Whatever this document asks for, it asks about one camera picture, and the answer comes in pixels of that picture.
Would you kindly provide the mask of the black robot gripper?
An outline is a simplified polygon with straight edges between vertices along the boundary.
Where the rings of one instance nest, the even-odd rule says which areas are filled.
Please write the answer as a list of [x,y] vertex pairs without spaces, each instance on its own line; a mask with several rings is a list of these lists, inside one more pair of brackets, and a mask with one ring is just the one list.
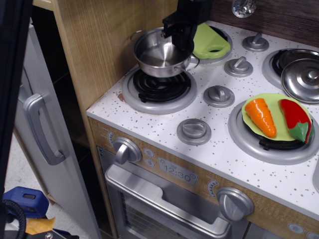
[[162,20],[165,37],[181,51],[194,49],[197,25],[209,20],[213,0],[179,0],[177,11]]

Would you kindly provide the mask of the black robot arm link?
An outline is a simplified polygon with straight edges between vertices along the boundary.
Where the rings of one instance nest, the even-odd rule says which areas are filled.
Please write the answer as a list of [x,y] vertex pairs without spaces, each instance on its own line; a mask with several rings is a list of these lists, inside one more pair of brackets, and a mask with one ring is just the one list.
[[0,194],[4,183],[32,13],[31,0],[0,2]]

